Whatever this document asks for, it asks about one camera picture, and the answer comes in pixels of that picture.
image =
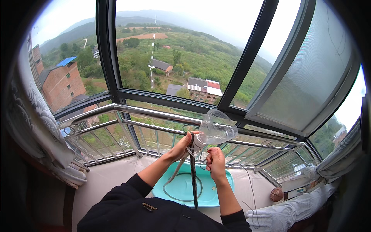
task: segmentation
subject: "blue plastic basin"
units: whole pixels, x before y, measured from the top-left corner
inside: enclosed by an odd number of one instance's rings
[[[168,179],[173,175],[179,162],[173,163],[164,175],[160,178],[157,184],[154,186],[152,193],[154,197],[159,197],[165,200],[172,200],[179,204],[187,205],[189,207],[194,207],[193,202],[193,189],[192,189],[192,178],[191,178],[191,167],[190,163],[184,163],[178,172],[178,176],[174,178],[167,186],[165,186],[165,191],[172,197],[180,200],[192,200],[190,202],[184,202],[175,200],[165,194],[162,187],[168,181]],[[228,182],[234,191],[234,181],[232,175],[226,170]],[[214,180],[210,177],[210,172],[203,170],[199,165],[196,165],[196,176],[201,180],[202,183],[202,193],[198,198],[199,207],[218,207],[219,200],[216,191],[216,185]],[[197,195],[200,194],[201,184],[198,179],[197,181]]]

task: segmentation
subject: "sky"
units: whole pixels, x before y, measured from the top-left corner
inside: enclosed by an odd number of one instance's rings
[[[221,4],[215,0],[117,0],[116,11],[167,10],[187,14],[200,23],[223,30],[245,44],[249,39],[263,0],[229,0]],[[262,48],[273,61],[278,57],[298,13],[299,0],[280,0]],[[83,19],[95,17],[95,0],[54,0],[44,9],[34,24],[32,44],[42,44],[55,38],[69,26]],[[359,117],[362,93],[365,92],[363,71],[343,105],[335,113],[339,122],[349,130]]]

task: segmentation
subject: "person's right hand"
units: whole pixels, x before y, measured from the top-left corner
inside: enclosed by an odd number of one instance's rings
[[[207,151],[206,170],[210,171],[211,178],[216,184],[227,180],[226,158],[219,147],[212,147]]]

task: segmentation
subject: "tile floor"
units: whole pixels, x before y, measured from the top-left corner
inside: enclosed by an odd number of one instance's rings
[[[91,167],[90,172],[86,175],[88,182],[79,187],[75,193],[72,215],[73,230],[76,231],[77,223],[108,191],[126,182],[135,173],[140,172],[156,160],[157,158],[150,156],[143,156],[140,159],[136,156],[130,156],[111,163]],[[229,169],[229,172],[234,179],[234,194],[243,210],[249,209],[243,201],[251,208],[255,208],[251,185],[246,171]],[[259,173],[254,174],[252,170],[249,170],[249,175],[255,194],[256,207],[263,208],[273,205],[273,202],[269,199],[269,194],[274,189],[274,185]],[[199,208],[199,210],[210,218],[221,222],[219,207]]]

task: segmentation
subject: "forearm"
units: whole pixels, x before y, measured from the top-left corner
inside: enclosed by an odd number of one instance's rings
[[[234,196],[227,178],[216,182],[216,189],[218,192],[221,216],[230,215],[241,210],[241,206]]]
[[[148,185],[153,187],[171,164],[171,160],[166,154],[164,154],[151,165],[140,171],[138,176]]]

